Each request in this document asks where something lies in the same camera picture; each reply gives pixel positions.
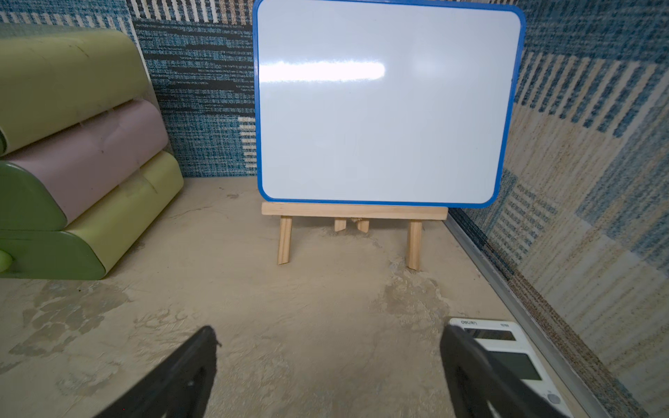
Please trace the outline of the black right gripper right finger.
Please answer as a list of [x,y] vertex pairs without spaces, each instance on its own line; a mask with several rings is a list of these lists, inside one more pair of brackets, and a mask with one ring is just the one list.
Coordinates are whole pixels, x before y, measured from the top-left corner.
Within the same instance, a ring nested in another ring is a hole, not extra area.
[[457,417],[563,416],[461,327],[444,327],[440,355]]

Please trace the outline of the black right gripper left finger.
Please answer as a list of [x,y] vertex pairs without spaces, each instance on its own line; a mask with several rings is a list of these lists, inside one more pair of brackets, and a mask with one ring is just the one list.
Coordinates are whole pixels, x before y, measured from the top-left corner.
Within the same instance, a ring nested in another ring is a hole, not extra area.
[[217,371],[216,333],[200,328],[98,417],[202,417]]

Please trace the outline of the green drawer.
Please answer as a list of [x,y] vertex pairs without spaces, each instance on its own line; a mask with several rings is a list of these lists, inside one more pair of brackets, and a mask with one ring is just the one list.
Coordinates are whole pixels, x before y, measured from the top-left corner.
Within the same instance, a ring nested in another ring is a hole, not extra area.
[[1,161],[1,229],[57,231],[66,216],[46,187],[18,165]]
[[92,248],[64,231],[3,231],[1,276],[12,279],[101,280],[106,268]]

